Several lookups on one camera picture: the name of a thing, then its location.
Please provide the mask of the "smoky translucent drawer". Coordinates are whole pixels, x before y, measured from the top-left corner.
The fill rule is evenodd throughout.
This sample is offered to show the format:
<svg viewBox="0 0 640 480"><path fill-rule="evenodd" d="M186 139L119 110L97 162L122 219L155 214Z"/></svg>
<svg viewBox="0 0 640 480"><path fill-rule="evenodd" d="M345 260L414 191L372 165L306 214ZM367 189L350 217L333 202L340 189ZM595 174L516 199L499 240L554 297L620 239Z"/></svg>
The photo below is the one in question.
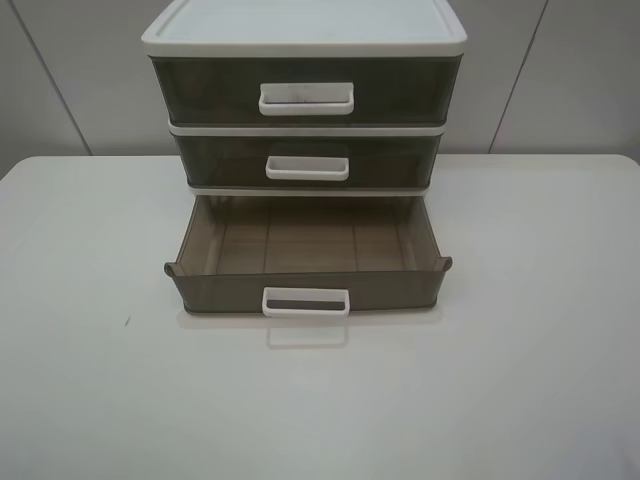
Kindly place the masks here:
<svg viewBox="0 0 640 480"><path fill-rule="evenodd" d="M439 135L177 136L194 188L415 190L429 185Z"/></svg>
<svg viewBox="0 0 640 480"><path fill-rule="evenodd" d="M440 126L462 59L155 58L153 67L176 126ZM266 84L350 83L347 115L266 116Z"/></svg>
<svg viewBox="0 0 640 480"><path fill-rule="evenodd" d="M196 198L165 265L191 314L429 309L451 258L420 197Z"/></svg>

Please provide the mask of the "white plastic drawer cabinet frame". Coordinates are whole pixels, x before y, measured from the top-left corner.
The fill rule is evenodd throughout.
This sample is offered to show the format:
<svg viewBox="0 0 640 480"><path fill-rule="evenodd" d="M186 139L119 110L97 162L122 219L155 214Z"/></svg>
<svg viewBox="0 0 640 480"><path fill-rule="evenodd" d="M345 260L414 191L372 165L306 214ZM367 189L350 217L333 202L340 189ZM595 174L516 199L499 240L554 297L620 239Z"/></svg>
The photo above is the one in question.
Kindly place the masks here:
<svg viewBox="0 0 640 480"><path fill-rule="evenodd" d="M141 38L155 58L426 58L460 57L466 31L445 1L175 1ZM259 110L266 116L347 115L350 83L266 84ZM177 136L422 137L441 138L440 126L276 125L168 127ZM415 190L220 189L199 194L419 195Z"/></svg>

